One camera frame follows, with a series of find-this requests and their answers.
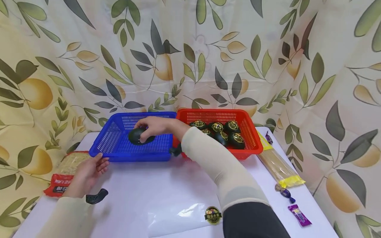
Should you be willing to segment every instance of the hand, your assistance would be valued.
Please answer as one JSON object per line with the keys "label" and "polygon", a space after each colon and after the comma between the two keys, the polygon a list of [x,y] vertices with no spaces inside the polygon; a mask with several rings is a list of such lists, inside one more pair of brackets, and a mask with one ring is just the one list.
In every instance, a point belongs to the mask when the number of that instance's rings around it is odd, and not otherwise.
{"label": "hand", "polygon": [[109,158],[102,158],[102,153],[87,159],[78,165],[73,180],[63,196],[82,198],[94,187],[98,178],[107,172]]}
{"label": "hand", "polygon": [[144,143],[150,136],[159,136],[171,133],[170,126],[174,119],[162,117],[146,117],[140,119],[135,128],[148,127],[148,129],[140,135],[140,142]]}

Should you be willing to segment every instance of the spaghetti package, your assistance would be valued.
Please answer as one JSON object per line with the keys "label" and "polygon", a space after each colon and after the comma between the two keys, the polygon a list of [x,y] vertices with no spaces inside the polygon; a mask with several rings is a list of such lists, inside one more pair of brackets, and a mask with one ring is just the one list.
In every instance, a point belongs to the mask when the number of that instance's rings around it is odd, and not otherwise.
{"label": "spaghetti package", "polygon": [[52,175],[50,186],[44,190],[45,195],[60,198],[70,185],[78,165],[88,158],[91,158],[88,151],[74,151],[67,154]]}
{"label": "spaghetti package", "polygon": [[305,181],[282,159],[272,145],[258,134],[263,145],[263,152],[258,157],[280,186],[287,188],[304,184]]}

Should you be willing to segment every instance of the black sleeve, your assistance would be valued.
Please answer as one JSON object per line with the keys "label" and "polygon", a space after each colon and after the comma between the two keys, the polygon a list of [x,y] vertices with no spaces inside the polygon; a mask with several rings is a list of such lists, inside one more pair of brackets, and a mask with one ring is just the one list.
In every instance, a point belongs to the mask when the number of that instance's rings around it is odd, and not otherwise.
{"label": "black sleeve", "polygon": [[225,238],[290,238],[279,218],[266,204],[235,204],[224,212]]}

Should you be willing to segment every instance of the fabric backdrop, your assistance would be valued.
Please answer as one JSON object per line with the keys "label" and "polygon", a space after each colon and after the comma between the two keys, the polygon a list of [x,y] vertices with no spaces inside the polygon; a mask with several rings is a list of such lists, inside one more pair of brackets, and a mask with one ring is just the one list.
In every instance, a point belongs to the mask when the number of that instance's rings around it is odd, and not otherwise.
{"label": "fabric backdrop", "polygon": [[0,235],[118,112],[246,110],[340,238],[381,238],[381,0],[0,0]]}

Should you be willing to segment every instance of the white table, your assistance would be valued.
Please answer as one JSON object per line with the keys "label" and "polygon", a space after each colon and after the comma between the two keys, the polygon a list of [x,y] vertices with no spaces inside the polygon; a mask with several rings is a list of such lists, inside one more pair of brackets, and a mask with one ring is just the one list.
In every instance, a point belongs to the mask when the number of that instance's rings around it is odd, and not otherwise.
{"label": "white table", "polygon": [[[269,131],[266,127],[259,127],[257,130],[262,135]],[[89,150],[97,135],[98,133],[87,134],[77,150]],[[273,147],[291,165],[274,136],[272,139]],[[312,225],[302,228],[287,208],[290,205],[288,199],[274,190],[276,182],[260,160],[252,155],[242,164],[257,180],[292,238],[337,238],[306,186],[290,189],[296,204],[312,222]],[[218,207],[216,187],[211,179],[197,164],[185,163],[179,158],[158,163],[112,163],[109,172],[101,178],[98,185],[94,188],[95,191],[102,187],[109,191],[109,195],[93,206],[82,237],[147,238],[148,212],[153,209],[169,210],[176,204],[185,206],[193,203]],[[55,199],[43,196],[14,238],[35,237],[48,220],[55,204]],[[179,218],[179,224],[189,223],[186,217]],[[176,227],[181,230],[182,226],[179,224]],[[175,237],[220,238],[223,237],[222,224],[162,236]]]}

